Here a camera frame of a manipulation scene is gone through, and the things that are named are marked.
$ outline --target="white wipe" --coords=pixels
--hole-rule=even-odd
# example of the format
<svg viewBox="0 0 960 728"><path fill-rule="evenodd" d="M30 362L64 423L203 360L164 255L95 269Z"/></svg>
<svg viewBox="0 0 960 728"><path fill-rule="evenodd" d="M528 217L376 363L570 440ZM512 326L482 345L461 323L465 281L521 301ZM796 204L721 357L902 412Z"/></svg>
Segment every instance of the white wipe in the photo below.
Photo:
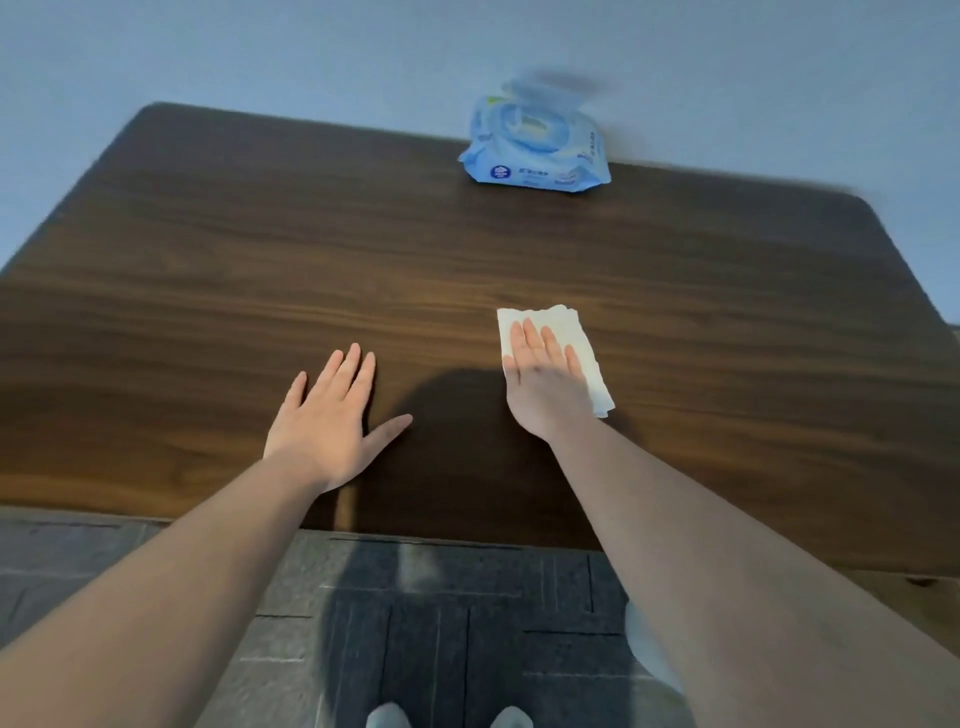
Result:
<svg viewBox="0 0 960 728"><path fill-rule="evenodd" d="M593 355L587 335L580 326L580 317L574 308L565 305L555 305L542 311L517 311L515 308L497 308L496 322L500 326L500 351L502 354L513 355L514 348L510 345L510 326L514 321L521 324L525 318L530 318L539 331L543 327L550 327L557 337L561 348L572 346L580 359L584 376L587 378L587 387L590 390L590 401L593 402L593 414L597 417L606 417L613 409L613 400L607 385L600 376L600 365Z"/></svg>

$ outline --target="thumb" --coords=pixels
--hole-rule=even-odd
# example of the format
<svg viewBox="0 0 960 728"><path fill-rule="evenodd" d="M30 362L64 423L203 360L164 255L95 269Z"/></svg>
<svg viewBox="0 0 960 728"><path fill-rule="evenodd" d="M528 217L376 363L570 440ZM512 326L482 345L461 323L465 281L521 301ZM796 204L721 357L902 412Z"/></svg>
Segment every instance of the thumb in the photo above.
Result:
<svg viewBox="0 0 960 728"><path fill-rule="evenodd" d="M414 421L413 415L400 415L388 420L363 439L364 462L369 465L384 448L390 445Z"/></svg>

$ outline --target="white wall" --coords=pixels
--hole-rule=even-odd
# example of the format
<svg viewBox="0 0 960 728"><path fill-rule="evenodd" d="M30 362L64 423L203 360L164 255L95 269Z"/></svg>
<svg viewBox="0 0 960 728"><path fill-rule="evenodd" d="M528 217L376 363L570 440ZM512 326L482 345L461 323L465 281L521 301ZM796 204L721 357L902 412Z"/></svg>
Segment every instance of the white wall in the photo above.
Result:
<svg viewBox="0 0 960 728"><path fill-rule="evenodd" d="M954 0L0 0L0 261L149 102L463 136L546 69L614 158L855 188L960 322L958 40Z"/></svg>

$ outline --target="hand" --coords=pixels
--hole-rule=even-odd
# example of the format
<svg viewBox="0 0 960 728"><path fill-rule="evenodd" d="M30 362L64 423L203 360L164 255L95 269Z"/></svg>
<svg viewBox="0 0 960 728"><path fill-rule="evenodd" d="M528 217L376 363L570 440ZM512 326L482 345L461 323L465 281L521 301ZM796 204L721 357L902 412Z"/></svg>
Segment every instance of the hand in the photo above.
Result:
<svg viewBox="0 0 960 728"><path fill-rule="evenodd" d="M561 351L550 327L543 327L542 338L534 323L510 327L514 355L503 357L507 377L507 404L516 421L527 432L546 440L553 438L561 425L593 418L593 405L580 359L573 347Z"/></svg>
<svg viewBox="0 0 960 728"><path fill-rule="evenodd" d="M359 362L359 344L350 346L346 359L343 352L334 352L306 399L306 372L300 372L267 433L263 456L281 450L306 455L316 463L325 491L339 488L370 465L414 419L400 415L363 436L361 419L376 367L373 352L354 380Z"/></svg>

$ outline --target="blue wipes package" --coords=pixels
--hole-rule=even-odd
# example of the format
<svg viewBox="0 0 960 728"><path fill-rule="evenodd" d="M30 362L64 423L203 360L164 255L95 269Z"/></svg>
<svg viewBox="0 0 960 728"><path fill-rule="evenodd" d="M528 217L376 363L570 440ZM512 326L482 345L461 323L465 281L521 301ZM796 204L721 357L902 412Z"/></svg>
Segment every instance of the blue wipes package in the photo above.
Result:
<svg viewBox="0 0 960 728"><path fill-rule="evenodd" d="M459 156L478 182L581 192L610 181L603 138L577 110L576 94L522 81L485 96L470 119L470 146Z"/></svg>

